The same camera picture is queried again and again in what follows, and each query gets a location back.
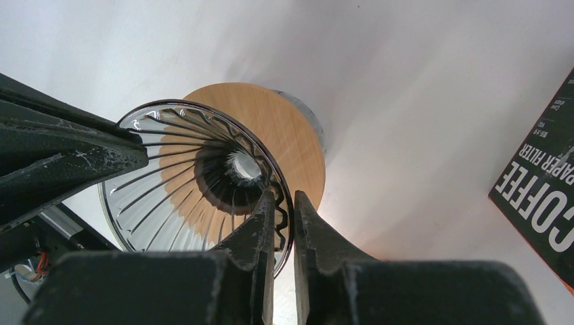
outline coffee paper filter box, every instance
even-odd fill
[[[574,70],[489,197],[574,294]]]

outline wooden disc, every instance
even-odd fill
[[[294,198],[304,191],[318,209],[325,188],[325,158],[309,121],[276,92],[249,83],[218,83],[184,97],[216,108],[253,132],[279,164]]]

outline wooden base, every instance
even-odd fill
[[[318,209],[325,188],[325,158],[313,127],[291,102],[248,83],[209,85],[184,99],[216,108],[247,127],[279,164],[291,196],[302,190]]]

